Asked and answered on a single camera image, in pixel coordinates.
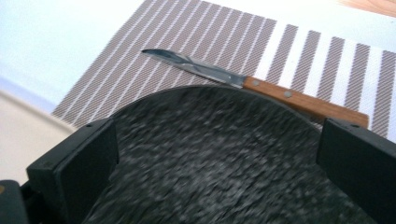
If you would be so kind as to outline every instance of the knife blade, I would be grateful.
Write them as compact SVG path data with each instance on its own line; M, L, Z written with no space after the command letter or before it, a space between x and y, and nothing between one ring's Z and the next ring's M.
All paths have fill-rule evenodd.
M196 75L226 83L236 88L243 88L270 96L319 121L323 121L326 118L335 118L349 121L363 128L368 127L369 118L367 115L319 98L286 89L255 77L241 76L211 63L206 63L171 50L143 49L142 52L156 60Z

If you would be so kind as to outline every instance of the knife handle rivet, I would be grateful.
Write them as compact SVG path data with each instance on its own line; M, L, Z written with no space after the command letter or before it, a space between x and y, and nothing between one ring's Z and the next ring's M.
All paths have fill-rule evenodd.
M260 82L258 80L253 80L253 86L258 86Z
M292 93L291 93L291 91L285 91L285 93L283 93L283 95L284 95L286 98L290 98L290 97L292 96Z

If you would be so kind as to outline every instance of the gray stripe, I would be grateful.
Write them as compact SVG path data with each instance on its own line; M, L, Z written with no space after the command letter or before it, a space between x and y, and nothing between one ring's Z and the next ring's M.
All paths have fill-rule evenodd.
M210 8L209 12L207 13L206 17L207 18L212 18L212 20L203 20L202 25L200 29L197 29L196 31L196 37L198 40L190 45L194 45L193 53L191 53L192 57L198 58L198 59L203 59L206 52L210 49L210 43L213 41L217 29L221 26L221 21L226 18L227 11L223 10L221 7L218 7L216 5L211 5L212 7ZM170 72L170 74L176 74L179 73L180 71L178 69L175 69L173 67L168 66L168 70L174 71ZM163 81L163 84L160 87L160 90L166 90L169 88L172 88L174 85L174 82L176 81L177 77L174 78L166 78ZM205 78L196 76L191 74L191 82L194 84L203 84L205 81Z
M160 6L160 3L161 3L161 1L158 1L158 6L156 6L157 10ZM161 21L163 21L163 18L160 15L169 13L170 11L179 12L183 6L184 6L184 4L176 4L175 5L175 3L172 3L172 4L167 3L162 8L161 12L158 13L158 16L155 17L154 20L152 20L152 23L143 32L143 34L140 36L140 38L138 39L137 42L135 42L136 35L134 35L134 32L130 33L130 35L125 39L125 41L120 46L120 50L116 51L116 53L114 54L114 57L112 57L110 59L109 63L100 71L99 76L97 76L97 78L95 79L95 82L92 83L92 88L87 89L86 92L82 95L82 97L80 97L80 99L78 99L79 104L76 104L76 106L74 106L74 108L72 108L75 111L79 111L79 113L81 115L80 117L75 117L75 119L76 119L75 125L76 126L78 126L78 127L82 126L89 121L89 117L91 116L91 113L94 112L95 108L104 99L108 90L115 84L116 80L124 72L125 68L130 63L132 58L137 53L139 53L139 50L135 50L135 48L137 46L139 46L140 48L143 47L142 46L143 43L149 38L149 36L152 35L152 31L155 30L156 27L158 27L158 24ZM168 17L166 21L170 22L171 20L172 19ZM141 31L143 29L144 25L146 25L146 24L142 23L140 26L138 25L134 29ZM162 26L161 29L159 30L159 32L160 32L160 34L163 34L166 30L167 30L167 27ZM155 37L156 38L153 38L153 41L158 41L161 36L155 35ZM127 51L128 48L133 43L134 43L134 45L132 46L132 48L129 51ZM130 73L127 72L126 74L127 75L124 76L124 78L129 79L128 74L130 74ZM97 88L99 88L101 83L104 81L105 81L105 83L103 84L102 89L99 90L99 92L97 92L95 94L95 91L97 90ZM125 80L121 80L119 82L119 85L116 87L116 90L124 89L123 85L125 85Z
M358 44L355 50L352 71L346 92L345 106L352 110L359 110L361 90L363 89L364 76L369 60L370 47Z
M191 17L191 21L186 24L186 27L181 28L182 32L179 33L179 35L175 35L173 37L173 41L175 41L174 45L175 47L172 47L171 49L178 51L178 52L183 52L188 55L194 55L197 50L202 45L202 39L204 36L207 35L207 30L205 29L200 29L201 27L211 27L213 24L211 23L210 20L205 20L205 18L210 17L210 18L216 18L219 14L220 8L216 7L212 4L209 4L207 2L200 2L200 8L195 12L196 16ZM152 81L150 82L152 85L152 89L150 91L146 91L143 93L143 95L147 95L150 93L153 93L158 90L159 86L159 80L163 79L163 84L160 85L160 90L163 90L165 86L169 86L166 89L170 88L172 85L172 81L170 80L175 80L176 79L176 72L175 73L169 73L169 71L174 71L171 69L167 69L168 73L161 74L157 78L153 78ZM190 78L190 81L192 82L194 80L194 76L192 75L187 75Z
M84 73L84 75L79 79L79 81L73 86L70 92L66 94L66 96L62 99L59 105L54 109L54 111L52 112L53 115L58 116L60 118L66 114L67 108L72 104L73 100L76 97L76 94L71 94L71 93L79 92L84 86L88 85L88 82L91 79L94 71L106 61L107 54L105 52L111 52L111 50L115 49L116 46L120 43L120 39L122 39L122 37L128 33L130 27L132 27L132 25L136 21L138 21L139 18L141 18L146 13L150 14L149 12L150 10L151 11L155 10L155 7L150 7L150 5L151 5L150 1L144 1L143 4L134 13L134 15L116 32L116 34L113 36L110 42L106 45L105 49L103 50L103 53L101 53L95 59L92 65Z
M217 14L217 18L214 20L214 22L212 23L212 25L209 27L209 30L207 31L207 34L204 36L204 39L202 41L197 41L201 44L201 47L198 48L196 50L196 52L194 52L194 55L197 55L197 58L202 59L206 62L209 63L213 63L214 60L208 59L208 54L210 52L210 50L212 50L215 47L215 43L217 43L217 39L219 38L220 34L221 34L221 27L225 25L225 22L230 19L230 16L232 15L233 11L230 10L229 8L222 8L217 6L218 8L220 8L220 12L219 14ZM169 79L169 88L173 88L175 86L181 86L183 85L183 83L188 84L190 83L190 79L186 76L191 76L191 74L186 73L186 72L182 72L179 69L175 70L175 78L173 79ZM207 78L202 78L199 76L195 76L195 77L191 77L193 78L193 80L195 80L194 83L199 83L199 84L203 84L207 82Z
M248 50L248 48L244 49L242 48L242 46L244 45L244 43L246 44L247 42L252 44L254 42L254 38L259 34L257 31L255 34L251 35L250 31L251 31L251 26L255 20L255 16L251 15L251 14L247 14L244 13L242 20L240 21L240 26L244 26L246 27L246 29L244 29L244 33L240 34L240 39L235 42L236 44L236 48L234 52L231 52L231 57L230 57L230 61L227 64L227 66L225 66L224 68L233 71L235 73L238 73L239 70L241 69L241 67L243 66L243 60L241 60L240 56L241 53L244 55L248 55L245 51ZM235 31L236 33L240 33L242 32L242 29L237 29Z
M260 26L262 24L260 22L257 23L253 22L252 32L260 30L261 27L257 27L257 25ZM256 72L257 66L260 63L260 60L262 59L262 55L264 54L265 49L267 48L268 41L270 40L270 37L274 31L275 25L276 25L276 21L270 19L265 20L265 24L262 27L262 31L259 33L260 36L257 39L257 44L255 46L250 47L251 53L250 55L248 55L248 57L244 59L247 60L247 64L245 65L244 70L242 71L243 74L247 76L253 76L254 73Z
M222 21L221 26L215 32L216 35L214 36L214 39L210 41L211 44L210 46L212 47L209 47L208 49L203 49L205 51L205 54L207 54L205 61L216 64L221 67L227 66L227 63L229 62L224 59L225 57L231 56L231 53L228 53L228 55L227 53L224 53L224 52L229 52L230 46L227 45L229 44L227 40L229 38L233 39L233 37L235 37L233 36L233 29L236 25L239 24L238 18L242 15L240 11L232 10L229 8L224 8L224 9L228 11L227 17ZM176 86L185 86L190 84L191 75L185 72L182 72L180 74L181 76L177 80ZM205 84L207 82L211 84L214 83L209 79L205 79L203 83Z
M382 53L381 72L375 97L375 111L373 118L373 132L388 136L390 103L395 78L396 53L384 51Z
M76 100L76 103L70 109L70 111L73 111L74 113L70 113L71 117L66 118L66 120L70 120L70 122L73 122L75 120L77 115L80 114L82 108L85 107L85 105L92 98L92 96L94 96L94 93L98 90L101 82L104 81L106 76L110 75L109 72L113 69L114 65L119 62L120 58L122 57L124 52L126 52L128 47L131 46L132 43L134 43L135 38L134 36L131 35L133 31L136 29L143 30L144 27L147 25L148 21L152 19L152 14L166 13L167 11L170 10L172 6L172 4L165 4L163 8L160 10L161 5L162 5L162 1L155 2L154 6L152 7L152 10L149 11L145 15L145 17L141 18L139 23L134 24L134 29L132 30L132 32L130 32L129 35L123 39L123 41L118 39L120 46L113 53L112 56L110 56L108 52L105 53L105 55L107 55L106 57L108 58L107 63L105 64L105 66L101 67L102 69L99 69L100 67L98 67L97 69L95 69L94 73L90 74L90 76L93 77L92 83L88 87L86 87L86 89L82 89L82 91L80 91L79 94L81 94L81 96ZM152 20L151 23L148 25L146 32L151 30L152 27L158 25L160 21L161 20L155 20L155 19Z
M283 68L285 67L286 60L288 59L294 37L297 33L297 27L287 25L283 33L282 40L277 48L275 58L271 64L268 72L267 81L277 84L280 76L282 75Z
M241 13L242 17L240 18L239 22L235 20L233 23L233 33L229 35L230 39L228 43L224 43L225 46L233 46L233 48L225 48L223 53L220 55L220 61L218 66L222 68L227 68L230 71L237 72L237 69L232 69L231 62L235 60L236 57L241 55L241 45L245 41L247 41L246 33L248 32L248 28L252 22L252 15Z
M337 76L338 65L341 60L344 43L344 39L338 37L332 38L332 43L330 44L329 53L324 65L318 90L318 98L322 100L330 102L332 97L332 89L334 88L334 81Z
M175 12L176 15L178 13L181 12L181 9L183 7L185 7L186 5L176 5L175 8L172 10L172 12ZM184 20L187 19L188 14L185 13L184 15L180 15L180 20L177 21L177 23L171 27L170 32L168 33L168 35L172 35L172 32L175 32L183 23ZM171 22L174 20L173 17L168 17L164 22L168 22L169 24L171 24ZM118 99L120 98L120 93L122 91L124 91L127 88L128 83L132 82L133 78L136 77L140 77L143 76L145 74L147 74L147 76L149 75L149 72L152 71L151 69L147 69L147 70L143 70L143 72L146 73L141 73L141 74L137 74L138 69L140 68L139 66L135 66L133 67L133 65L131 63L134 64L140 64L141 66L143 66L144 62L148 59L145 56L140 55L140 50L141 49L149 49L149 48L154 48L155 45L157 43L159 43L159 41L161 40L161 38L163 38L163 35L165 34L165 32L167 31L167 29L169 27L161 27L158 31L157 34L152 33L156 28L158 27L158 24L155 24L155 27L151 27L150 29L148 29L145 33L143 33L138 41L136 42L136 44L134 44L131 49L129 50L128 55L122 60L123 65L120 65L119 67L116 68L116 70L114 71L114 75L113 78L111 80L109 80L108 84L104 86L104 89L101 90L102 95L103 94L107 94L109 92L110 87L114 86L114 91L112 91L108 97L106 98L106 100L104 101L104 99L98 94L97 96L97 100L98 101L104 101L102 107L100 108L100 110L98 111L98 113L95 115L95 117L97 119L99 118L103 118L106 117L108 114L108 110L111 109L111 107L118 101ZM137 33L139 33L138 30L134 30L133 32L131 32L130 36L134 37L137 36ZM147 43L146 46L144 46L145 41L147 41L147 39L152 36L152 38L150 39L150 41ZM162 42L162 46L164 48L165 45L168 44L168 41L166 41L166 38L163 40ZM123 75L123 77L121 77L120 81L117 83L116 79L120 78L120 76ZM139 90L139 87L134 87L133 91L136 92ZM126 98L128 98L129 100L132 101L131 98L133 98L134 96L132 94L126 95ZM92 103L90 105L90 107L97 109L97 104Z
M315 53L317 51L320 33L310 31L308 38L305 41L303 53L297 65L297 70L291 83L293 90L303 92L306 80L308 79L311 70L312 62L314 61Z
M256 52L260 53L260 54L263 53L262 47L265 47L265 45L262 42L267 41L266 40L267 38L264 38L263 41L261 39L257 40L256 45L260 45L260 46L253 46L251 44L251 41L249 41L249 39L250 40L252 40L254 38L258 39L256 37L257 35L264 35L263 32L258 34L257 30L253 30L251 28L253 26L257 26L256 24L253 24L253 22L250 25L251 27L247 30L247 22L250 22L250 18L252 17L251 15L248 15L248 14L245 15L245 14L241 14L239 11L230 10L228 8L222 8L221 12L219 13L218 19L214 22L211 22L211 23L213 23L212 27L210 27L209 28L210 30L207 31L206 28L208 27L209 20L202 20L202 24L197 24L197 22L201 20L202 13L204 11L206 11L207 7L212 6L212 8L210 8L210 10L208 10L207 15L205 16L206 18L213 18L219 12L220 7L216 6L216 5L209 5L206 2L201 2L201 1L196 1L196 0L193 1L192 3L190 3L190 5L195 5L195 6L197 4L201 4L200 7L197 8L197 10L196 10L197 15L191 15L191 12L194 10L194 7L188 7L185 10L183 10L183 14L177 20L177 24L175 25L175 28L172 28L175 30L169 32L168 35L166 36L166 38L162 42L159 42L161 35L163 35L165 33L165 31L167 29L169 29L169 24L170 24L171 18L174 19L176 17L176 14L180 11L177 9L173 10L173 12L170 13L170 15L169 15L169 20L167 20L163 23L163 26L157 32L158 34L155 34L154 37L152 37L149 40L149 42L147 44L147 46L149 46L149 47L147 47L147 48L153 48L155 45L157 45L157 43L159 43L160 45L158 48L169 49L170 42L174 41L175 44L174 44L174 46L171 47L171 49L178 50L181 48L182 45L186 45L186 48L184 48L182 50L182 52L191 55L192 49L194 49L196 47L196 44L198 42L200 42L201 45L204 46L204 45L210 45L211 42L215 41L214 48L205 48L205 47L201 48L200 47L200 48L198 48L198 50L196 50L196 52L194 52L193 56L196 56L197 54L205 55L208 52L207 58L212 56L212 59L211 59L212 63L217 58L219 58L218 64L225 64L225 63L230 62L231 59L230 59L229 55L231 55L234 52L234 47L235 47L235 45L239 44L239 41L242 41L241 48L240 48L242 50L238 50L238 52L236 54L237 57L234 57L234 59L233 59L235 62L238 61L239 58L245 59L247 57L248 53L250 53L250 56L255 55ZM228 12L231 12L232 14L231 14L230 18L227 21L225 21L224 19L227 16ZM188 19L189 16L192 16L191 21L185 28L181 29L182 32L179 35L177 35L177 29L180 29L182 24ZM239 17L241 19L240 22L238 24L235 24L235 22L238 20ZM216 35L216 32L219 31L219 28L222 24L225 24L224 30L221 31L221 35L219 35L219 38L215 39L214 36ZM274 21L272 21L272 22L269 21L268 25L266 24L267 28L268 28L268 26L271 27L269 29L271 32L274 27L273 24L275 24ZM199 25L202 28L195 29L196 25ZM148 30L150 30L150 31L152 31L154 29L155 28L153 26L148 28ZM130 33L130 36L139 34L140 32L141 32L141 29L134 29ZM189 41L189 43L186 43L186 41L188 39L187 37L191 34L191 32L195 32L196 34L193 34L193 38ZM222 48L222 46L228 39L228 36L230 37L229 43L225 46L226 48L224 49L222 56L219 57L219 48ZM209 40L209 41L202 41L201 38L207 38L207 40ZM90 117L92 116L92 113L96 112L97 106L102 103L103 98L107 95L107 92L109 91L110 87L112 85L114 85L114 83L116 82L116 79L127 68L128 63L124 62L124 61L125 60L131 61L131 59L134 57L132 52L141 50L143 42L146 41L147 39L148 39L148 34L143 34L140 36L139 40L135 43L136 47L133 46L130 49L130 52L128 53L128 55L122 60L122 62L116 68L116 70L114 70L113 75L111 75L107 79L107 81L103 85L102 89L99 90L99 92L97 92L96 95L94 95L91 103L88 106L86 106L83 113L81 113L80 118L78 118L76 120L76 124L75 124L76 126L84 125L85 123L90 121ZM118 59L121 58L122 53L119 53L119 55L117 57ZM246 68L251 69L251 67L253 67L253 69L255 69L257 67L260 57L255 56L255 58L257 58L257 60L253 60L253 63L251 61L249 61L246 64ZM114 102L120 98L121 92L126 91L125 96L123 98L121 98L121 100L120 100L118 108L120 108L124 105L128 105L136 97L142 97L144 95L152 93L157 87L158 80L162 79L163 74L166 73L167 71L169 71L169 73L168 73L167 77L164 79L163 84L161 85L159 90L169 87L169 83L173 83L173 80L175 80L177 75L180 73L180 71L178 69L169 68L169 66L162 64L162 63L158 64L156 61L152 61L151 59L149 59L147 61L147 59L148 59L147 57L141 56L141 55L139 55L136 58L136 61L134 62L134 64L132 64L132 66L130 66L130 68L127 71L127 74L132 74L132 75L125 76L122 78L118 87L116 88L116 91L112 92L108 96L107 100L103 103L102 108L97 111L97 114L95 115L95 117L93 119L99 119L99 118L106 117L108 115L109 111L111 110L111 107L114 106L114 104L115 104ZM111 68L111 65L114 66L114 64L117 63L118 61L119 60L112 61L109 64L109 67ZM156 65L158 65L157 70L155 71L155 73L152 75L152 77L148 81L147 78L150 76L151 72L153 71L153 69L155 68ZM104 69L103 74L101 75L102 80L106 76L105 72L109 73L109 71L110 71L110 69L107 69L107 70ZM198 77L194 80L193 83L194 84L202 83L205 80L206 79L202 79L202 78ZM189 81L191 81L191 74L183 73L177 82L177 86L186 85L189 83ZM85 98L90 97L86 94L88 94L88 93L84 92Z

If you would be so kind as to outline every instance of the nonstick pan surface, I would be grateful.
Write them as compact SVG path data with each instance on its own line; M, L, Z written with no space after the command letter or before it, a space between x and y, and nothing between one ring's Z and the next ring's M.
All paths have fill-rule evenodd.
M113 118L120 164L85 223L373 223L316 165L319 130L272 99L193 86Z

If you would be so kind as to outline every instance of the white surface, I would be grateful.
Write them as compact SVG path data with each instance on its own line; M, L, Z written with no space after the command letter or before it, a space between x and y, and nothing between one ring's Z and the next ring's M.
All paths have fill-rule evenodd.
M395 18L326 1L208 0L396 52ZM2 1L0 89L50 112L142 2Z

